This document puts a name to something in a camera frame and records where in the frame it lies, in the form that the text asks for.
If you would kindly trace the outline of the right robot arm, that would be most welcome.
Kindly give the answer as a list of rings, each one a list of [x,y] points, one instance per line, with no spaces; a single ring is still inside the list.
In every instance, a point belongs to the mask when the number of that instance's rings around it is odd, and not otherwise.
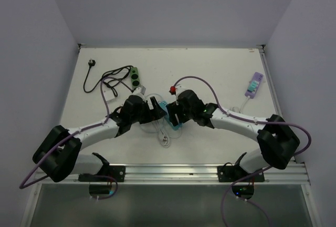
[[[190,89],[171,87],[170,94],[176,97],[166,107],[173,125],[192,120],[199,126],[231,131],[258,143],[258,149],[243,153],[235,163],[234,175],[240,181],[268,166],[284,170],[299,146],[298,137],[278,115],[240,116],[221,110],[218,104],[203,103]]]

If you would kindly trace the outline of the purple power strip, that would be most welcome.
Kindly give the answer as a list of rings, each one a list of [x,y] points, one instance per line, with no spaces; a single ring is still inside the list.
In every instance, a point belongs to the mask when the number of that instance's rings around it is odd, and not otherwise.
[[[255,72],[252,76],[251,81],[249,82],[249,85],[247,87],[247,90],[245,92],[245,96],[249,97],[250,99],[254,99],[260,84],[262,83],[264,78],[264,75],[258,72]]]

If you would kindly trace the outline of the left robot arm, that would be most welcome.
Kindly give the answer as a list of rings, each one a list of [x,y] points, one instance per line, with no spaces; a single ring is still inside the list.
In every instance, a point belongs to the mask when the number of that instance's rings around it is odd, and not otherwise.
[[[95,143],[117,138],[131,129],[134,123],[146,124],[166,115],[157,100],[146,101],[130,95],[124,104],[101,121],[78,128],[55,126],[33,155],[33,162],[53,182],[60,182],[71,174],[90,174],[97,181],[109,175],[107,161],[99,154],[80,154]]]

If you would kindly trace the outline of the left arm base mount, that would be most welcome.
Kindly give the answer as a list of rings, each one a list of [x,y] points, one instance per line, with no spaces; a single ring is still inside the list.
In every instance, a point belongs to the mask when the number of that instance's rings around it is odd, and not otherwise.
[[[111,165],[108,160],[98,153],[92,153],[95,162],[101,164],[101,167],[96,173],[80,173],[78,177],[79,182],[103,182],[110,181],[109,178],[114,178],[116,182],[124,182],[126,167],[124,165]]]

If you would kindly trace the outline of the green power strip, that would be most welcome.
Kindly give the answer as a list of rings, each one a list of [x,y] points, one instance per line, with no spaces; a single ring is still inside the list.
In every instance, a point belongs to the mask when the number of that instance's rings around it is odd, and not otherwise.
[[[131,78],[131,86],[133,90],[141,86],[139,71],[137,67],[132,67],[130,69],[130,78]]]

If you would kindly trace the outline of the white charger plug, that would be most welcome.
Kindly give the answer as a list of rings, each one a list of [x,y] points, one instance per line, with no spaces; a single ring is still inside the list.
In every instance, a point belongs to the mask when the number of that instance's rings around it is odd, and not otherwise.
[[[104,96],[104,99],[107,103],[114,101],[115,98],[116,98],[113,91],[111,91],[111,90],[104,91],[103,96]]]

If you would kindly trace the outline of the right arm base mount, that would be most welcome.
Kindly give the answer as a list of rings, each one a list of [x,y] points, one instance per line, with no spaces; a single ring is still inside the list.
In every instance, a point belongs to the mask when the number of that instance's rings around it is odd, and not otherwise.
[[[269,164],[264,160],[261,153],[243,153],[235,163],[227,162],[217,166],[217,176],[219,182],[235,182],[243,177],[256,173],[253,177],[245,178],[242,182],[264,182],[263,168]]]

